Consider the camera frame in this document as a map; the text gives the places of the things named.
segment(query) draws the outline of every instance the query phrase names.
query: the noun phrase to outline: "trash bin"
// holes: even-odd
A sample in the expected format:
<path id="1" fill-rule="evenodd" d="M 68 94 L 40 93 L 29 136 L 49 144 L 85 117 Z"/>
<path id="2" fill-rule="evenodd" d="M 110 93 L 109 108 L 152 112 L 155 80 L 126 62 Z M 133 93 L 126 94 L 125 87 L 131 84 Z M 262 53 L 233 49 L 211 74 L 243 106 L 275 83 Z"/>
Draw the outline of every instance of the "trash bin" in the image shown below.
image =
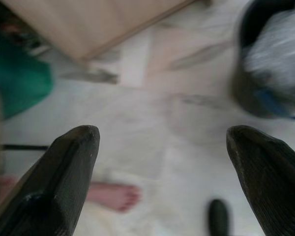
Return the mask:
<path id="1" fill-rule="evenodd" d="M 295 119 L 291 115 L 295 112 L 295 94 L 265 88 L 243 66 L 249 48 L 256 42 L 269 18 L 294 7 L 295 0 L 254 0 L 245 9 L 239 24 L 239 61 L 232 84 L 233 94 L 244 110 L 258 117 Z"/>

